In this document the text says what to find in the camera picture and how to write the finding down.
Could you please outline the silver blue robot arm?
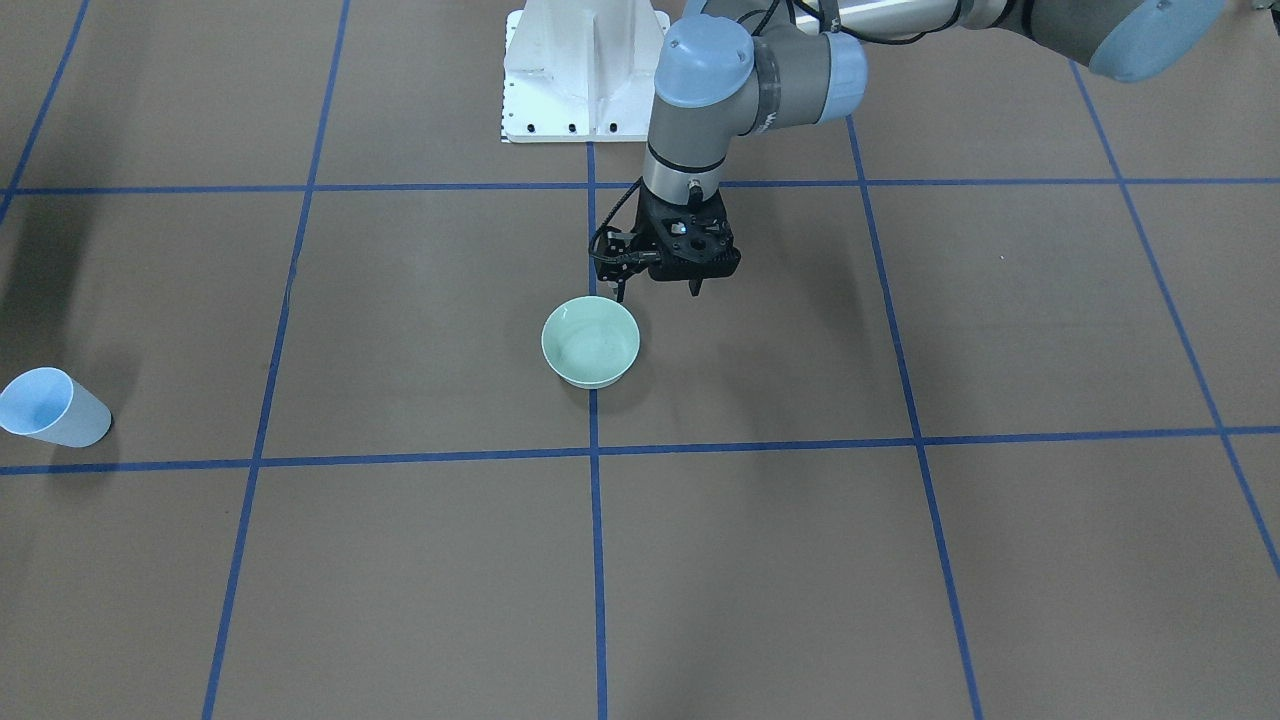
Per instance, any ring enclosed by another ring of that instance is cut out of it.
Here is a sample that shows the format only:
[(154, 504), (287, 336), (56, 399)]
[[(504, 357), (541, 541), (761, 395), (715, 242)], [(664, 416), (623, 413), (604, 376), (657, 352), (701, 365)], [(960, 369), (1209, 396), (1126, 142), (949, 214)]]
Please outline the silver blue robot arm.
[(1222, 1), (690, 1), (663, 38), (634, 227), (603, 222), (589, 255), (617, 301), (635, 275), (698, 295), (741, 260), (721, 195), (737, 137), (852, 114), (867, 45), (906, 46), (955, 28), (1002, 29), (1123, 83), (1188, 54)]

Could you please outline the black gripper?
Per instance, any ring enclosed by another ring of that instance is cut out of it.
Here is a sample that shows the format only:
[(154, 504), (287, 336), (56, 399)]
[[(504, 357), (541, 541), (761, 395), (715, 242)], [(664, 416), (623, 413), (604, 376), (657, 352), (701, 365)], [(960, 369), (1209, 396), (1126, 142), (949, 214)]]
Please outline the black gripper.
[(645, 255), (650, 278), (687, 281), (689, 293), (695, 299), (704, 279), (730, 277), (741, 261), (721, 192), (689, 206), (667, 202), (643, 190), (635, 250)]

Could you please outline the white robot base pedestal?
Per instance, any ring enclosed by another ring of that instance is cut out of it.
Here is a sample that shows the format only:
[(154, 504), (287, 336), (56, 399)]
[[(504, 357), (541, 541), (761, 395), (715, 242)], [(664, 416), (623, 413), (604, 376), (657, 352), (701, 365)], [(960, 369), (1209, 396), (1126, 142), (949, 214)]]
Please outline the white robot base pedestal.
[(671, 26), (649, 1), (526, 1), (508, 13), (500, 140), (645, 141)]

